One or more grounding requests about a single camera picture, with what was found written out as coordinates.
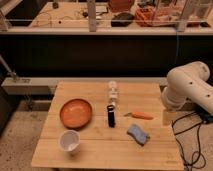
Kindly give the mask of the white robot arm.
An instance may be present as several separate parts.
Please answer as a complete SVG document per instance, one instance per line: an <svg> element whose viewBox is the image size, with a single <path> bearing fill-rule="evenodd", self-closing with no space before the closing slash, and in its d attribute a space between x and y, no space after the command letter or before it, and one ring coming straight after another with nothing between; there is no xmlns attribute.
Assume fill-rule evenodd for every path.
<svg viewBox="0 0 213 171"><path fill-rule="evenodd" d="M209 67L200 61L173 68L161 94L163 105L168 110L179 110L189 98L213 115L213 86L207 83L209 77Z"/></svg>

